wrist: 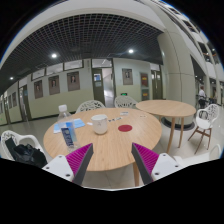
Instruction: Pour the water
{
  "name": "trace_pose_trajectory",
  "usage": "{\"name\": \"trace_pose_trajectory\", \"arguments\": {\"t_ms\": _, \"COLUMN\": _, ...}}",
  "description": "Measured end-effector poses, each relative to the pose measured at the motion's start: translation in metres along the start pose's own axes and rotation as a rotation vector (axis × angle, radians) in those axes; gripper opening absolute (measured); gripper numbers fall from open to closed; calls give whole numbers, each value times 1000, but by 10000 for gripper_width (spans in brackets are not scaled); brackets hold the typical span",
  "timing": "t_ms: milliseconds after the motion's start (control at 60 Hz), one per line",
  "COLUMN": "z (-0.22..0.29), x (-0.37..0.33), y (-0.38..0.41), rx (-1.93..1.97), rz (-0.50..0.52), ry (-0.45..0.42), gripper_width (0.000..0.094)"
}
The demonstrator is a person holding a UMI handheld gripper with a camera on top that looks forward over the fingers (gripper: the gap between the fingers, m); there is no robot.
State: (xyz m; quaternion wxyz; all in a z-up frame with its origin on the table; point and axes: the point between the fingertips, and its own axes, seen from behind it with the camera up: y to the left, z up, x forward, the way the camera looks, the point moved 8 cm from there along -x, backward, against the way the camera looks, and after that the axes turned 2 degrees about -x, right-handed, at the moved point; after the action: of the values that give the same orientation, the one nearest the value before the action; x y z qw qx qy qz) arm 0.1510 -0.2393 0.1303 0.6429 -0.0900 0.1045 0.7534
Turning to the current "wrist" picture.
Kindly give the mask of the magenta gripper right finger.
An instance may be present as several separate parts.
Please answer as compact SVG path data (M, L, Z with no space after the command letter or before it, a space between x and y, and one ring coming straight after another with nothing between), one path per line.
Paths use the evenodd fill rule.
M137 143L132 144L131 152L145 185L182 169L167 153L157 154Z

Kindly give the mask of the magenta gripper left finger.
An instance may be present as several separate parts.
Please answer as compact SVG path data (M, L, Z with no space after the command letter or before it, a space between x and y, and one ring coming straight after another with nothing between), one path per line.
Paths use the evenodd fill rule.
M66 156L56 156L43 170L81 186L92 155L93 144L90 143Z

